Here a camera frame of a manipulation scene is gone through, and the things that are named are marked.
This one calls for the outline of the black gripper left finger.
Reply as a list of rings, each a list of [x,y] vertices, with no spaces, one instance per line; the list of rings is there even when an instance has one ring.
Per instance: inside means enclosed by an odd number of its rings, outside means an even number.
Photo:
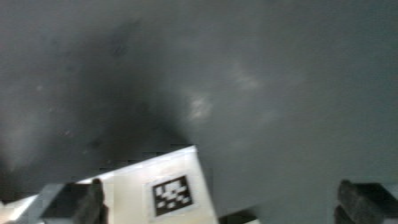
[[[16,224],[108,224],[101,180],[48,184]]]

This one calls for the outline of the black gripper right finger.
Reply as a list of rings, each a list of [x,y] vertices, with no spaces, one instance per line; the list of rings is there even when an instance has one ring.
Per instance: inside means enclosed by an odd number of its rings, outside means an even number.
[[[337,202],[334,224],[398,224],[398,198],[380,183],[343,180]]]

